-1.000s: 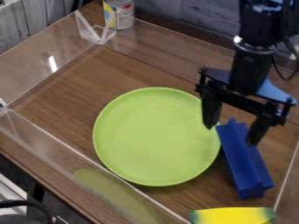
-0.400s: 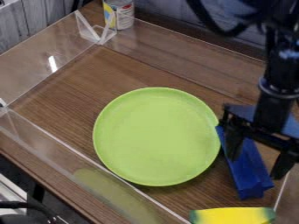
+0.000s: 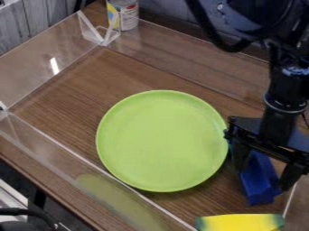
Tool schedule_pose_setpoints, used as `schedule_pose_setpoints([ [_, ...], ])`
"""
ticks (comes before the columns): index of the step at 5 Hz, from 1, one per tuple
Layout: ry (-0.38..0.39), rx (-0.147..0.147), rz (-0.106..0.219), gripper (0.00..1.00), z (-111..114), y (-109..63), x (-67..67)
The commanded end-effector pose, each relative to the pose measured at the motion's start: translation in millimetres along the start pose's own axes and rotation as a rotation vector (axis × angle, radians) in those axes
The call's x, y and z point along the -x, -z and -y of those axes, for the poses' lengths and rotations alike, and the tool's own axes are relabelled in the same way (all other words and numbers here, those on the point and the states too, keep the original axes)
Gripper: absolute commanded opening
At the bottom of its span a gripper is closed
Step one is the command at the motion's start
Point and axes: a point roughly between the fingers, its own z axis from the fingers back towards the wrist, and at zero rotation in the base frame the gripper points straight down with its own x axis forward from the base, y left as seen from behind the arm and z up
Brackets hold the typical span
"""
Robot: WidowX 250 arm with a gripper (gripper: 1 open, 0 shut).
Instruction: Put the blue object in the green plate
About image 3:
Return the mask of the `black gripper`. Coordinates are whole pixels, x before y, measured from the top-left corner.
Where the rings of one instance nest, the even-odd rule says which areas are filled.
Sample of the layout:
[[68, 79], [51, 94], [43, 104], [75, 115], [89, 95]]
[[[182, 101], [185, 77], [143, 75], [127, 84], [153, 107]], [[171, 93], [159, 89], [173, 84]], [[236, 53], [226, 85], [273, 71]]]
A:
[[249, 164], [252, 151], [258, 151], [288, 163], [280, 177], [280, 187], [288, 191], [309, 166], [309, 135], [297, 126], [297, 114], [288, 114], [266, 107], [261, 118], [229, 117], [229, 140], [233, 166], [242, 172]]

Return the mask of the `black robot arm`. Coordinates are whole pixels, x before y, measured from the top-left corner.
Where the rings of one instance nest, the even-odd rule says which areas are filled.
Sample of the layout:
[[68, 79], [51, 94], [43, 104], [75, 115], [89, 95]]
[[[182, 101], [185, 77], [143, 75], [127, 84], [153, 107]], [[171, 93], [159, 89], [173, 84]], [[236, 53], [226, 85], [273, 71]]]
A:
[[309, 108], [309, 0], [221, 0], [217, 13], [241, 40], [226, 44], [201, 0], [185, 0], [213, 44], [226, 52], [254, 42], [269, 50], [269, 87], [260, 118], [232, 116], [225, 131], [233, 164], [245, 171], [253, 151], [286, 163], [278, 180], [288, 190], [309, 174], [309, 137], [297, 128]]

